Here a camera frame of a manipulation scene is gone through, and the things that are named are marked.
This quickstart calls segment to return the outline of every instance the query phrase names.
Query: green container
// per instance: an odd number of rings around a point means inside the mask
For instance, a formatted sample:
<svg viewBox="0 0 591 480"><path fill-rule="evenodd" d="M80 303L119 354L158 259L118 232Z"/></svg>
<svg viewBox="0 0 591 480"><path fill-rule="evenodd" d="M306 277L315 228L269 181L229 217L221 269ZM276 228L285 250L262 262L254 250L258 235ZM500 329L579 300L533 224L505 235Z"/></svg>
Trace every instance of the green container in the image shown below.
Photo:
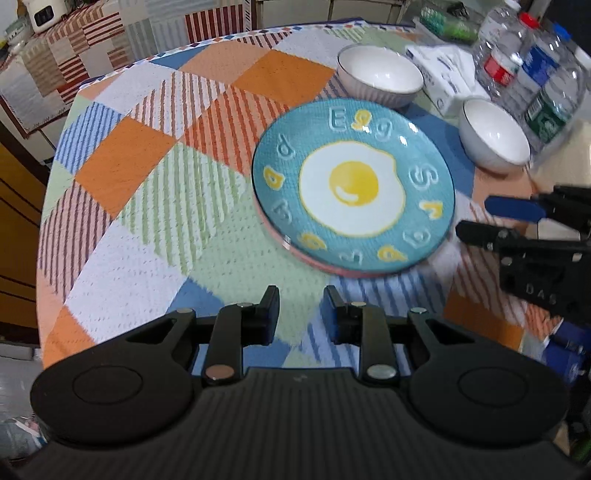
<svg viewBox="0 0 591 480"><path fill-rule="evenodd" d="M454 17L446 11L453 3L443 0L424 1L420 21L444 41L472 44L478 38L478 30L484 17L470 8L466 8L469 19Z"/></svg>

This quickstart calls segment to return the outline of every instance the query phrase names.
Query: blue plate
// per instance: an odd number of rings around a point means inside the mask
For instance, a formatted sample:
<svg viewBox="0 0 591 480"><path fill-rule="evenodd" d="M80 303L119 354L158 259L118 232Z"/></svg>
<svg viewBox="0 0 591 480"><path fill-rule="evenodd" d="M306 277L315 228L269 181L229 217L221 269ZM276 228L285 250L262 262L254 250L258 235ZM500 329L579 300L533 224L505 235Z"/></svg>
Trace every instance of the blue plate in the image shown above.
<svg viewBox="0 0 591 480"><path fill-rule="evenodd" d="M283 238L324 264L394 273L441 243L452 176L413 123L381 105L340 98L289 111L263 134L252 182Z"/></svg>

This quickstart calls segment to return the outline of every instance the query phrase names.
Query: fried egg illustration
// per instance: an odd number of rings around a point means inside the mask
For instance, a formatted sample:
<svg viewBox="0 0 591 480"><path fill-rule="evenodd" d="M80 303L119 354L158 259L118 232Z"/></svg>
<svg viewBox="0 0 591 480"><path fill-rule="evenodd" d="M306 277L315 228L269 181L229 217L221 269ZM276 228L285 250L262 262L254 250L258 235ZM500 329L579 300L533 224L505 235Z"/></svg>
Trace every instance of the fried egg illustration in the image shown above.
<svg viewBox="0 0 591 480"><path fill-rule="evenodd" d="M379 235L404 211L396 160L361 142L339 141L313 151L301 166L299 185L308 214L342 236Z"/></svg>

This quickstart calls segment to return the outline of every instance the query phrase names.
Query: ceramic bowl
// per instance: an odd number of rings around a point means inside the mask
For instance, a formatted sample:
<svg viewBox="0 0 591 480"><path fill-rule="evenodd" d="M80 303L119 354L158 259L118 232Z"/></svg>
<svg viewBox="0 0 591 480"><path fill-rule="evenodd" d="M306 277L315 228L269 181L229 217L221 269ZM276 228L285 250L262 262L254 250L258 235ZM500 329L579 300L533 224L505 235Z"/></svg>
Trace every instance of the ceramic bowl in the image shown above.
<svg viewBox="0 0 591 480"><path fill-rule="evenodd" d="M389 108L411 103L424 85L423 74L406 57L385 47L351 45L339 52L337 72L353 98Z"/></svg>
<svg viewBox="0 0 591 480"><path fill-rule="evenodd" d="M487 100L464 102L460 139L468 157L494 173L519 172L530 160L530 144L519 124L508 112Z"/></svg>

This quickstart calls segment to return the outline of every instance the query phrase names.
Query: tissues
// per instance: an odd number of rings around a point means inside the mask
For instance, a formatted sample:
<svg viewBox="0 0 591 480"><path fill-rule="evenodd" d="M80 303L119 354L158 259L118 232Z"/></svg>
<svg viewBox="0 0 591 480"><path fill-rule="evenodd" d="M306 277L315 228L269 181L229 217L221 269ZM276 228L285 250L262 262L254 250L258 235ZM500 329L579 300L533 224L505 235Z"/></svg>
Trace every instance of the tissues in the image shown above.
<svg viewBox="0 0 591 480"><path fill-rule="evenodd" d="M467 98L490 100L476 81L472 55L455 45L408 46L407 57L421 70L423 89L443 116L457 116Z"/></svg>

